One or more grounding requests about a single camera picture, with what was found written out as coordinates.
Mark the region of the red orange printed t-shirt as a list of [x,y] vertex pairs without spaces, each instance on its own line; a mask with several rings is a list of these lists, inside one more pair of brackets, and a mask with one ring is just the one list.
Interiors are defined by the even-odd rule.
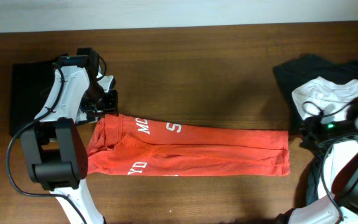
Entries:
[[286,176],[287,131],[222,129],[120,114],[98,121],[89,173],[130,176]]

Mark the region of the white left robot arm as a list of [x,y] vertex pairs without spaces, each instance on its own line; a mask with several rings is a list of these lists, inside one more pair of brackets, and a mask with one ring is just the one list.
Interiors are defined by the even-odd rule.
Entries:
[[52,68],[55,79],[43,108],[13,139],[21,142],[31,181],[45,191],[33,197],[56,198],[71,223],[105,223],[86,183],[88,156],[76,119],[118,114],[115,79],[92,48],[61,56]]

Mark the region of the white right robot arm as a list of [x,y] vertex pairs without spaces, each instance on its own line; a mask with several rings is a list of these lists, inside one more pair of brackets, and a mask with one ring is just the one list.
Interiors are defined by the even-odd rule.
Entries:
[[326,195],[303,208],[279,214],[274,223],[358,223],[358,97],[343,107],[343,121],[324,124],[322,110],[306,118],[300,129],[302,146],[311,150],[324,164],[329,156],[344,167],[327,185],[324,171],[319,172]]

